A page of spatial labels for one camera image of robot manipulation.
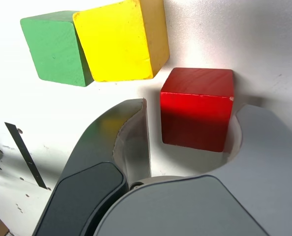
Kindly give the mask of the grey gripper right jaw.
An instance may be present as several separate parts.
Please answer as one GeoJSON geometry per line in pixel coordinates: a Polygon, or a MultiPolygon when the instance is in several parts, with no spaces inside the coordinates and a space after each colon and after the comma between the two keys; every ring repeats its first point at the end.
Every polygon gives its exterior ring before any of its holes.
{"type": "Polygon", "coordinates": [[[142,185],[106,213],[97,236],[292,236],[292,132],[245,105],[237,155],[205,175],[142,185]]]}

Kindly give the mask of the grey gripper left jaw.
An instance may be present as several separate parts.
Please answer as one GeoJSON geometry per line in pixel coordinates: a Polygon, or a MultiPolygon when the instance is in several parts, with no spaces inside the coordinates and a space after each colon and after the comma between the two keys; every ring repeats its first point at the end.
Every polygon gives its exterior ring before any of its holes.
{"type": "Polygon", "coordinates": [[[34,235],[93,235],[109,208],[150,175],[147,102],[123,101],[93,121],[78,140],[34,235]]]}

